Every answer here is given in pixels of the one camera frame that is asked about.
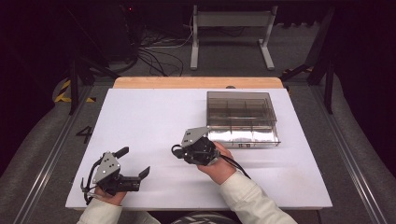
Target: person's left hand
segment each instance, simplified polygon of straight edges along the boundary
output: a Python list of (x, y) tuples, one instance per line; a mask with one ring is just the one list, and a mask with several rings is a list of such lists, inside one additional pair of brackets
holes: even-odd
[(111, 203), (116, 206), (120, 206), (123, 198), (125, 197), (127, 192), (117, 192), (114, 196), (111, 194), (108, 194), (104, 191), (102, 191), (99, 187), (95, 188), (95, 194), (99, 195), (100, 197), (97, 197), (96, 199), (105, 202), (105, 203)]

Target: person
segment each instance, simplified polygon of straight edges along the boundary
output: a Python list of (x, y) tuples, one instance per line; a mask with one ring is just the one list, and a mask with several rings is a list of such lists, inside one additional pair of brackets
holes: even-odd
[[(214, 142), (220, 154), (233, 159), (231, 152), (222, 144)], [(211, 165), (198, 165), (198, 169), (219, 185), (219, 191), (224, 201), (232, 211), (235, 211), (239, 220), (244, 224), (265, 223), (296, 223), (287, 213), (283, 212), (276, 203), (253, 180), (236, 171), (230, 163), (219, 158)], [(90, 223), (117, 223), (122, 210), (121, 202), (126, 192), (118, 192), (112, 196), (100, 188), (96, 188), (97, 198), (81, 215), (78, 224)], [(217, 213), (193, 213), (176, 220), (175, 224), (185, 223), (235, 223), (227, 217)], [(131, 223), (159, 224), (160, 222), (147, 212), (135, 212)]]

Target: dark floor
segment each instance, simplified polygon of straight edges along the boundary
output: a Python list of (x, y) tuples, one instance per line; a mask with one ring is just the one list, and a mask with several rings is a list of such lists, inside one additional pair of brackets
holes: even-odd
[[(318, 27), (281, 25), (274, 27), (269, 50), (276, 70), (267, 71), (256, 40), (261, 31), (247, 28), (242, 35), (230, 37), (212, 31), (200, 39), (198, 70), (190, 70), (191, 43), (179, 48), (150, 49), (171, 54), (156, 54), (165, 73), (182, 77), (280, 77), (286, 69), (304, 62)], [(112, 64), (112, 68), (123, 64)], [(139, 61), (122, 76), (155, 76), (153, 69)], [(334, 81), (332, 110), (323, 108), (323, 85), (308, 86), (302, 73), (284, 84), (311, 146), (319, 170), (330, 193), (333, 207), (319, 211), (288, 210), (299, 223), (396, 223), (396, 180), (378, 158), (344, 99), (338, 79)], [(114, 80), (97, 77), (92, 87), (80, 87), (83, 103), (74, 116), (68, 116), (70, 103), (56, 106), (29, 133), (0, 179), (1, 223), (73, 223), (81, 212), (64, 207), (87, 144), (76, 134), (94, 127), (106, 91)], [(175, 213), (155, 213), (163, 223)], [(121, 215), (128, 223), (130, 213)]]

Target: hand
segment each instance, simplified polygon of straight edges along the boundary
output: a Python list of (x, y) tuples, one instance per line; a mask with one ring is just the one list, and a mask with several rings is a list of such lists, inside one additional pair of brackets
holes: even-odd
[(116, 206), (120, 206), (123, 198), (125, 197), (127, 192), (117, 192), (114, 196), (111, 194), (108, 194), (104, 191), (102, 191), (99, 187), (95, 188), (95, 194), (99, 195), (97, 199), (105, 202), (105, 203), (111, 203)]
[[(231, 154), (231, 152), (222, 144), (218, 142), (214, 142), (214, 144), (221, 155), (233, 159), (233, 155)], [(209, 175), (210, 178), (212, 178), (212, 180), (219, 185), (224, 183), (231, 175), (236, 172), (235, 167), (231, 166), (231, 164), (225, 161), (223, 158), (219, 158), (215, 163), (208, 166), (197, 165), (197, 167), (198, 170)]]

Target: table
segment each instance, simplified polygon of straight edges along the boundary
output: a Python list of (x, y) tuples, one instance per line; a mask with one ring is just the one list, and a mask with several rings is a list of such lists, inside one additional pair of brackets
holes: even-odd
[[(237, 89), (224, 89), (231, 86)], [(232, 149), (235, 160), (283, 209), (332, 206), (289, 95), (274, 77), (118, 78), (107, 93), (65, 206), (84, 209), (81, 178), (87, 179), (103, 152), (130, 147), (119, 159), (120, 173), (135, 176), (148, 166), (151, 170), (140, 190), (127, 194), (125, 210), (228, 210), (218, 186), (171, 153), (185, 130), (205, 126), (207, 91), (269, 92), (281, 143), (267, 149)]]

